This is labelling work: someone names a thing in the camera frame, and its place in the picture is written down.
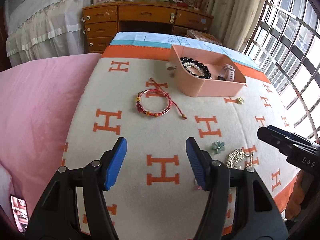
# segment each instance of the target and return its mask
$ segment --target window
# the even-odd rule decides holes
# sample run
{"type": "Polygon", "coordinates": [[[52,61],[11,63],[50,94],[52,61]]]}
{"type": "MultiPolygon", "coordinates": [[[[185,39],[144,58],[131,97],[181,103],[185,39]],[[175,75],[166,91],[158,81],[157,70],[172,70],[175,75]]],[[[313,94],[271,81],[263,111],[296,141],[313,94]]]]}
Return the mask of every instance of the window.
{"type": "Polygon", "coordinates": [[[244,53],[276,88],[294,122],[295,132],[312,141],[318,139],[320,20],[311,3],[267,0],[257,32],[244,53]]]}

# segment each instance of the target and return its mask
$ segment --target teal stripe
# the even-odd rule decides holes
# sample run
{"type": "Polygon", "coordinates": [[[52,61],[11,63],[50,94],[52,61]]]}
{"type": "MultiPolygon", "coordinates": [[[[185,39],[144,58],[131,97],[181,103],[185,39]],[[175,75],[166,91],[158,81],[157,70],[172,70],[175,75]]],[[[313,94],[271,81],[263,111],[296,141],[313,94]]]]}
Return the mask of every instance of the teal stripe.
{"type": "Polygon", "coordinates": [[[110,45],[135,45],[135,46],[146,46],[146,47],[156,47],[156,48],[166,48],[170,49],[170,43],[161,43],[154,41],[129,41],[129,40],[113,40],[110,45]]]}

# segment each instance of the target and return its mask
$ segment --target green flower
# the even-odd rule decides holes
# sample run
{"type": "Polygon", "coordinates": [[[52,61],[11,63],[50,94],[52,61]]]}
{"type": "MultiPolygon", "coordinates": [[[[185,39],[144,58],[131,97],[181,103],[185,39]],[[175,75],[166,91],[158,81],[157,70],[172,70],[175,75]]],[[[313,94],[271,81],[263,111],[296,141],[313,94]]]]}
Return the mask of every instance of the green flower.
{"type": "Polygon", "coordinates": [[[220,152],[224,151],[225,150],[224,146],[225,146],[224,142],[216,141],[212,143],[212,150],[214,154],[219,154],[220,152]]]}

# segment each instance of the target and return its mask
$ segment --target beige curtain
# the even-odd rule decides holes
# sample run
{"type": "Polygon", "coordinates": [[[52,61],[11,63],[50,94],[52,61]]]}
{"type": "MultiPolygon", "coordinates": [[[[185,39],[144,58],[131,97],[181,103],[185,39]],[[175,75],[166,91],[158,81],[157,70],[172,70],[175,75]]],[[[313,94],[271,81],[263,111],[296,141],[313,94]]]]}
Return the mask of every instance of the beige curtain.
{"type": "Polygon", "coordinates": [[[266,0],[209,0],[206,12],[214,16],[209,33],[230,49],[242,52],[266,0]]]}

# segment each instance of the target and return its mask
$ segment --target pink container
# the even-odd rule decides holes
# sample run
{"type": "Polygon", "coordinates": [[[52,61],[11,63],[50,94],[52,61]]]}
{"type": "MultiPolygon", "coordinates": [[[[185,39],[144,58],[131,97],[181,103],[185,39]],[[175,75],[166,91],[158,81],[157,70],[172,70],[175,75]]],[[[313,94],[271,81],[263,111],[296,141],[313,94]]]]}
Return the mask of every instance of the pink container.
{"type": "Polygon", "coordinates": [[[247,82],[233,61],[224,54],[172,45],[170,62],[177,66],[174,75],[177,88],[190,97],[234,97],[247,82]],[[212,79],[202,79],[190,75],[183,67],[180,57],[193,58],[205,64],[212,79]],[[233,82],[217,80],[225,64],[233,66],[236,70],[233,82]]]}

